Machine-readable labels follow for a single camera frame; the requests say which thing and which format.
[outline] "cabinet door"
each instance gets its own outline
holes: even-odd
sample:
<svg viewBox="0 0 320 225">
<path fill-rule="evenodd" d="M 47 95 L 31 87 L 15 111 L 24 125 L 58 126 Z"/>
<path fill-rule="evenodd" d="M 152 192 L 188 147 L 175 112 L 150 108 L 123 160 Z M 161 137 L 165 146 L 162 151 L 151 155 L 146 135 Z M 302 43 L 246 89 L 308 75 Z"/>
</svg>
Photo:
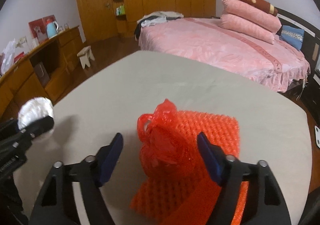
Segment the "cabinet door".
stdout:
<svg viewBox="0 0 320 225">
<path fill-rule="evenodd" d="M 23 63 L 18 63 L 18 66 L 14 69 L 13 73 L 8 77 L 8 86 L 10 90 L 15 94 L 23 83 L 33 73 L 33 67 L 29 60 Z"/>
<path fill-rule="evenodd" d="M 64 55 L 69 72 L 72 72 L 79 63 L 79 59 L 77 57 L 77 53 L 79 51 L 77 50 L 75 39 L 63 46 L 61 48 L 61 52 Z"/>
<path fill-rule="evenodd" d="M 7 109 L 4 111 L 0 118 L 0 122 L 5 122 L 9 120 L 10 118 L 18 118 L 18 112 L 19 107 L 15 102 L 12 100 L 9 105 L 7 106 Z"/>
<path fill-rule="evenodd" d="M 77 0 L 87 42 L 93 43 L 118 35 L 111 0 Z"/>
<path fill-rule="evenodd" d="M 41 86 L 41 83 L 38 80 L 38 77 L 35 73 L 33 73 L 29 79 L 22 85 L 20 90 L 18 90 L 17 94 L 14 96 L 14 101 L 21 107 L 28 100 L 33 99 L 35 97 L 45 97 L 48 98 L 47 93 L 44 88 Z"/>
<path fill-rule="evenodd" d="M 6 82 L 0 85 L 0 96 L 1 96 L 1 99 L 0 99 L 0 116 L 1 116 L 13 98 L 12 92 L 10 91 Z"/>
<path fill-rule="evenodd" d="M 51 75 L 50 82 L 45 87 L 47 94 L 54 103 L 62 93 L 71 86 L 72 79 L 67 69 L 57 69 Z"/>
</svg>

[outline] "drawer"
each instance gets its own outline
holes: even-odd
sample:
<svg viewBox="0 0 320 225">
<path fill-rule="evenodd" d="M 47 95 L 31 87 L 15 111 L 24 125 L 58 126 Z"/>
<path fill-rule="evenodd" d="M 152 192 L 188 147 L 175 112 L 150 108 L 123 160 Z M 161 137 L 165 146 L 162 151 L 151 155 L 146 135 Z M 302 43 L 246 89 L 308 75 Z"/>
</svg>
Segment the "drawer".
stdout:
<svg viewBox="0 0 320 225">
<path fill-rule="evenodd" d="M 71 32 L 72 39 L 75 39 L 77 36 L 80 35 L 80 32 L 79 32 L 78 28 L 72 29 L 70 32 Z"/>
<path fill-rule="evenodd" d="M 8 77 L 8 86 L 13 94 L 15 94 L 24 82 L 33 73 L 33 67 L 29 60 L 20 63 L 14 70 L 13 73 Z"/>
<path fill-rule="evenodd" d="M 35 73 L 33 73 L 28 80 L 22 85 L 18 92 L 14 96 L 14 101 L 19 108 L 25 104 L 28 100 L 35 97 L 45 97 L 48 95 L 44 88 L 41 86 L 39 79 Z"/>
<path fill-rule="evenodd" d="M 10 101 L 13 99 L 13 94 L 10 91 L 8 84 L 4 82 L 0 85 L 0 116 L 5 112 L 5 109 L 9 105 Z"/>
<path fill-rule="evenodd" d="M 66 68 L 58 68 L 51 75 L 45 90 L 52 102 L 55 102 L 62 93 L 71 85 L 71 76 Z"/>
<path fill-rule="evenodd" d="M 72 40 L 71 31 L 67 31 L 59 36 L 59 44 L 61 47 L 68 43 L 70 40 Z"/>
</svg>

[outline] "plastic bag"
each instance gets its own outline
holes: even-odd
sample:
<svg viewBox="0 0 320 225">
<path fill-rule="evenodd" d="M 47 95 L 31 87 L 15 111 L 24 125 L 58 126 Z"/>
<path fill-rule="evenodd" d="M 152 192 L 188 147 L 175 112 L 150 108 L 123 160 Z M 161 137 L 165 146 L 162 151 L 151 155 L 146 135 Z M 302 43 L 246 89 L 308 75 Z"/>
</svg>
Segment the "plastic bag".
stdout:
<svg viewBox="0 0 320 225">
<path fill-rule="evenodd" d="M 176 106 L 166 99 L 153 114 L 138 119 L 138 136 L 143 142 L 140 161 L 148 177 L 179 180 L 190 175 L 196 165 L 195 148 L 176 130 L 176 114 Z"/>
<path fill-rule="evenodd" d="M 1 65 L 1 75 L 4 75 L 7 70 L 13 66 L 14 56 L 16 51 L 16 40 L 12 40 L 7 44 L 7 47 L 2 51 L 3 60 Z"/>
</svg>

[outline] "wooden headboard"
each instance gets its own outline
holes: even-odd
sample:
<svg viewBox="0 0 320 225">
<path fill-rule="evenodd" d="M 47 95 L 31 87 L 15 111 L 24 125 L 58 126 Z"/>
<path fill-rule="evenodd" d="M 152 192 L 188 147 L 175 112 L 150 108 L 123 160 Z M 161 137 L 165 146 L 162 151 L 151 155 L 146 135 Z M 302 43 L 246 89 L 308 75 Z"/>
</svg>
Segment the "wooden headboard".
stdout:
<svg viewBox="0 0 320 225">
<path fill-rule="evenodd" d="M 310 64 L 311 76 L 313 76 L 315 74 L 316 63 L 319 58 L 320 30 L 290 12 L 280 8 L 277 9 L 279 11 L 278 17 L 282 25 L 304 29 L 305 33 L 301 51 Z"/>
</svg>

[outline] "blue gripper pad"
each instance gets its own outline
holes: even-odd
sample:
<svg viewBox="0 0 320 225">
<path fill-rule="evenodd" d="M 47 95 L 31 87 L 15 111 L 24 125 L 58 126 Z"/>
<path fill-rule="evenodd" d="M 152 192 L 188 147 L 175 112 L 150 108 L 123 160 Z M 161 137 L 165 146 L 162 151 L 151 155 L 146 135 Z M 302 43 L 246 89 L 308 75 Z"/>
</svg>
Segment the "blue gripper pad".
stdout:
<svg viewBox="0 0 320 225">
<path fill-rule="evenodd" d="M 120 133 L 117 133 L 110 145 L 102 147 L 98 151 L 96 159 L 98 160 L 99 175 L 95 180 L 99 187 L 110 180 L 122 148 L 123 137 Z"/>
<path fill-rule="evenodd" d="M 197 136 L 197 145 L 211 180 L 221 186 L 226 155 L 221 147 L 212 145 L 203 132 Z"/>
</svg>

